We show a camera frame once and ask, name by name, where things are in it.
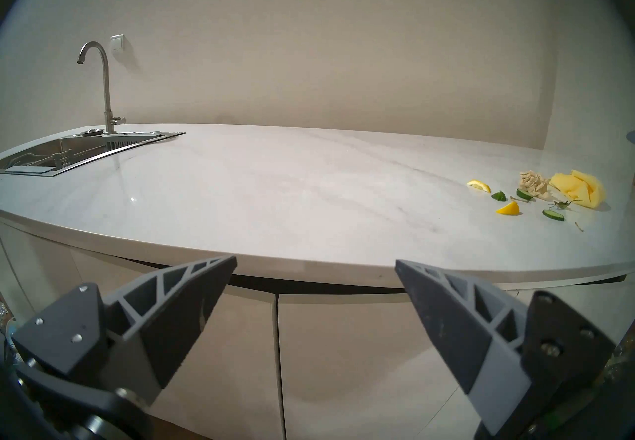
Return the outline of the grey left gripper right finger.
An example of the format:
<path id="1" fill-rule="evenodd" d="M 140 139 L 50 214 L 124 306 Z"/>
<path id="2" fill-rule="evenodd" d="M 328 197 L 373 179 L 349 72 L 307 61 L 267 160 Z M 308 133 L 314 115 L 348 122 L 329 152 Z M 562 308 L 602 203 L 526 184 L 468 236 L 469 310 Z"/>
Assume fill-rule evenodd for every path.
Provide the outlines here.
<path id="1" fill-rule="evenodd" d="M 590 405 L 616 342 L 547 290 L 529 304 L 412 261 L 396 274 L 480 417 L 476 436 L 550 436 Z"/>

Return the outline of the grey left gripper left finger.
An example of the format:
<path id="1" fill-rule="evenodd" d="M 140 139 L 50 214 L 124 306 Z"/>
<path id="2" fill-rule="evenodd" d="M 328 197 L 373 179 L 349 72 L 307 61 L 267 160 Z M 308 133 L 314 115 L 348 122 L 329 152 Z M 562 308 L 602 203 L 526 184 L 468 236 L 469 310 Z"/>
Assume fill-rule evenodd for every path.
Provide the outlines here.
<path id="1" fill-rule="evenodd" d="M 151 405 L 201 336 L 234 255 L 168 267 L 103 296 L 82 283 L 22 325 L 13 343 L 32 390 L 128 389 Z"/>

